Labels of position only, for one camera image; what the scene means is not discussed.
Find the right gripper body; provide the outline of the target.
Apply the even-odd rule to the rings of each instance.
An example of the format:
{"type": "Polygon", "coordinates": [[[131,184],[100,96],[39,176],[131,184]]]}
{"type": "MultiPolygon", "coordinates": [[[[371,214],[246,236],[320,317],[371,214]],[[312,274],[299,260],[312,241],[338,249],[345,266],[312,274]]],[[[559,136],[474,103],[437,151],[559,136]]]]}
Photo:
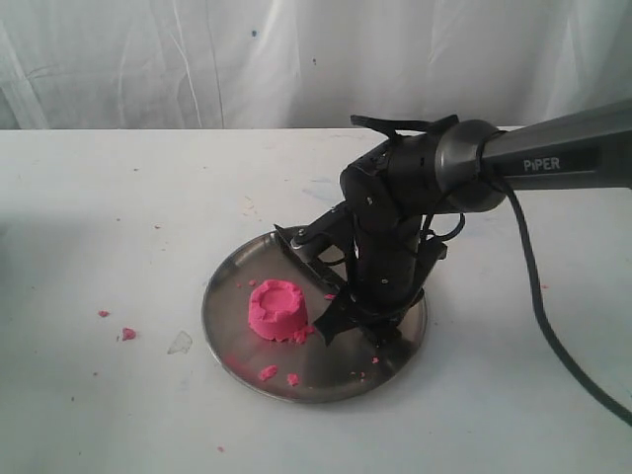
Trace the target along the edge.
{"type": "Polygon", "coordinates": [[[396,316],[415,305],[447,247],[439,239],[421,238],[422,219],[406,218],[389,230],[370,230],[354,221],[355,270],[351,294],[368,316],[396,316]]]}

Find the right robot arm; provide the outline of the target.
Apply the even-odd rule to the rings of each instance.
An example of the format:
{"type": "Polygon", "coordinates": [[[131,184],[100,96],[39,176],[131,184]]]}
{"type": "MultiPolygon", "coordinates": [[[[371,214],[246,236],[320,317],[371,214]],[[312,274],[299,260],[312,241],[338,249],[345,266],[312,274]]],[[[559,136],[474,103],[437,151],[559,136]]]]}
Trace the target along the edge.
{"type": "Polygon", "coordinates": [[[511,190],[627,188],[631,105],[621,102],[505,131],[455,116],[353,117],[384,141],[342,172],[342,217],[317,223],[344,253],[346,283],[315,322],[326,343],[359,328],[375,342],[424,294],[446,253],[434,217],[486,212],[511,190]]]}

